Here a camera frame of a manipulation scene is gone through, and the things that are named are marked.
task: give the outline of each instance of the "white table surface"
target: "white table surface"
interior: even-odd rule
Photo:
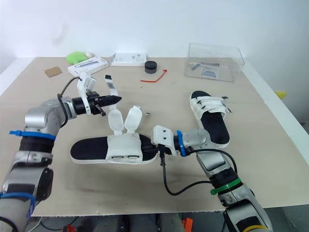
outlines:
[[[214,96],[228,96],[233,114],[226,118],[231,136],[225,151],[232,154],[242,180],[251,187],[263,207],[306,204],[309,167],[304,158],[309,154],[309,136],[272,92],[250,64],[234,83],[203,80],[184,76],[183,58],[156,58],[160,69],[168,73],[156,84],[141,83],[145,74],[137,67],[109,67],[93,76],[95,90],[108,94],[104,74],[111,74],[123,97],[118,104],[125,116],[133,104],[152,113],[145,118],[139,132],[150,136],[160,124],[173,131],[197,127],[188,98],[193,90],[202,89]],[[31,59],[17,60],[1,74],[1,83],[14,80]],[[48,78],[45,69],[59,66],[63,73]],[[55,97],[71,75],[64,58],[36,58],[0,97],[0,181],[4,179],[20,139],[8,135],[20,130],[26,111]],[[75,86],[66,95],[77,97]],[[78,140],[112,134],[107,119],[100,116],[78,116],[61,129],[53,150],[51,168],[55,172],[53,192],[41,202],[34,215],[73,216],[184,211],[213,211],[222,206],[209,194],[211,186],[201,185],[184,194],[169,196],[163,187],[159,160],[147,165],[77,165],[70,160],[70,147]],[[195,156],[167,158],[171,189],[177,190],[193,181],[206,179]]]

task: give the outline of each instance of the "black insole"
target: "black insole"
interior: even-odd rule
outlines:
[[[151,140],[140,134],[143,161],[155,157],[158,149],[151,144]],[[71,156],[76,160],[104,160],[108,150],[107,137],[83,139],[71,148]]]
[[[210,96],[204,91],[195,91],[192,93],[191,98]],[[227,144],[230,141],[230,136],[226,129],[221,113],[204,112],[201,122],[205,130],[211,136],[211,141],[216,144]]]

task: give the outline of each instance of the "blue ring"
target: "blue ring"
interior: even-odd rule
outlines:
[[[29,208],[27,215],[26,215],[27,220],[29,222],[30,217],[31,217],[31,215],[34,211],[34,208],[35,208],[35,202],[36,202],[35,197],[32,194],[29,194],[27,192],[11,192],[11,193],[1,192],[0,193],[0,199],[1,198],[11,198],[11,197],[14,197],[14,198],[15,197],[25,197],[25,198],[30,199],[30,208]]]
[[[177,135],[178,135],[178,142],[179,142],[179,146],[180,146],[180,154],[181,154],[182,157],[186,157],[185,149],[184,149],[184,146],[183,146],[183,134],[180,130],[178,130]]]
[[[52,139],[55,140],[56,136],[53,136],[51,134],[45,134],[40,132],[31,132],[31,131],[20,131],[20,130],[11,130],[10,134],[14,134],[16,136],[32,136],[32,137],[40,137],[45,139]]]

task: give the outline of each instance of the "clear plastic box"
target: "clear plastic box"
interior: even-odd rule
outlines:
[[[233,82],[244,65],[236,47],[190,43],[186,76]]]

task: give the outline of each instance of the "black round puck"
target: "black round puck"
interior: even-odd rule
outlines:
[[[156,72],[156,62],[154,61],[147,61],[145,63],[145,72],[149,74],[153,74]]]

